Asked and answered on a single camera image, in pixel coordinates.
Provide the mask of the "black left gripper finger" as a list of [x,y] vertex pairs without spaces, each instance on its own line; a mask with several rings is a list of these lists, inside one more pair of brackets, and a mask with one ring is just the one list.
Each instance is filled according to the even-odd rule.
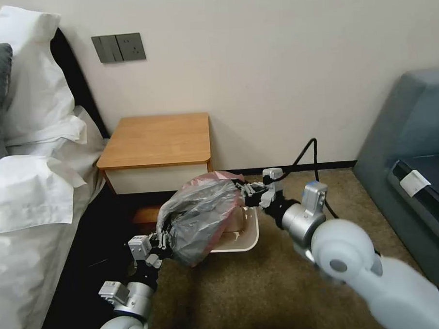
[[148,266],[153,268],[160,268],[162,266],[162,262],[165,259],[172,258],[172,251],[170,249],[165,250],[150,250],[145,255],[145,262]]
[[153,232],[148,235],[148,239],[152,249],[171,248],[171,234],[169,231]]

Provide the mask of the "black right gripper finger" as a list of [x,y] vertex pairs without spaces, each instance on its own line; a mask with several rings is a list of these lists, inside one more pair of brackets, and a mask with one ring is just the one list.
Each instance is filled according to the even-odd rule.
[[265,185],[260,182],[234,181],[234,185],[244,197],[253,197],[265,193]]
[[247,207],[260,207],[262,209],[270,207],[275,200],[276,194],[272,191],[256,192],[252,195],[244,195],[244,205]]

